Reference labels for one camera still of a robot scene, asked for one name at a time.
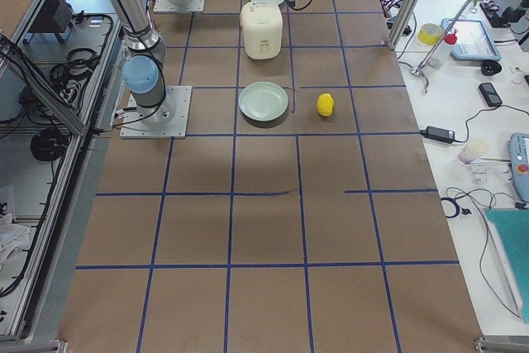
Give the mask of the white rice cooker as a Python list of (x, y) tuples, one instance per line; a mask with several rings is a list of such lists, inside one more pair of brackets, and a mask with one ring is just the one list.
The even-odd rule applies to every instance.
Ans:
[(241, 9), (240, 23), (246, 54), (253, 60), (268, 60), (281, 50), (283, 18), (275, 3), (248, 2)]

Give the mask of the green plate right side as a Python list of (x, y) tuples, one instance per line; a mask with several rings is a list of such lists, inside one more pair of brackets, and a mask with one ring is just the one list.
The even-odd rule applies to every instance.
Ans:
[(276, 83), (254, 82), (242, 89), (238, 107), (250, 120), (271, 122), (287, 110), (288, 95), (284, 88)]

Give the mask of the yellow toy potato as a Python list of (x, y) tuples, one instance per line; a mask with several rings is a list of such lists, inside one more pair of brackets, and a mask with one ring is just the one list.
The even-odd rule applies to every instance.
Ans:
[(317, 97), (317, 113), (322, 117), (329, 117), (333, 114), (334, 98), (330, 93), (322, 93)]

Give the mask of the yellow tape roll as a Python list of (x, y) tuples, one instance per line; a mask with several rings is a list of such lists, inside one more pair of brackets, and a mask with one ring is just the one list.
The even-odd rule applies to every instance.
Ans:
[(439, 25), (426, 23), (421, 26), (417, 39), (424, 45), (435, 45), (443, 37), (444, 32)]

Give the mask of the blue teach pendant tablet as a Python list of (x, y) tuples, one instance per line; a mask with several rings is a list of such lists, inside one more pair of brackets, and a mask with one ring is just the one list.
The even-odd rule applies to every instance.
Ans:
[(443, 45), (434, 53), (444, 60), (451, 50), (451, 57), (460, 61), (500, 61), (501, 55), (488, 28), (481, 20), (458, 19), (452, 27), (456, 30), (454, 45)]

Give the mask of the black power adapter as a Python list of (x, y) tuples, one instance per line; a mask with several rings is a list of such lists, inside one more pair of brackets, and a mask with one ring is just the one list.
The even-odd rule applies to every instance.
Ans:
[(436, 127), (436, 126), (427, 126), (426, 128), (420, 130), (421, 135), (424, 138), (443, 142), (447, 144), (452, 144), (455, 142), (455, 133), (451, 130), (447, 130), (444, 128)]

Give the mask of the black phone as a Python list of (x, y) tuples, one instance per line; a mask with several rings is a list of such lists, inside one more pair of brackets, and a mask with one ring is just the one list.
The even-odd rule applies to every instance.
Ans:
[(500, 107), (503, 104), (502, 99), (491, 83), (481, 83), (478, 89), (489, 107)]

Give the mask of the teal cutting mat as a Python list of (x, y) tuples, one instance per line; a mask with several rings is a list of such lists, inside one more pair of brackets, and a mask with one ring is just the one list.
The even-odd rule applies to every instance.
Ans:
[(528, 323), (528, 211), (491, 209), (486, 211), (495, 225), (522, 298), (522, 319)]

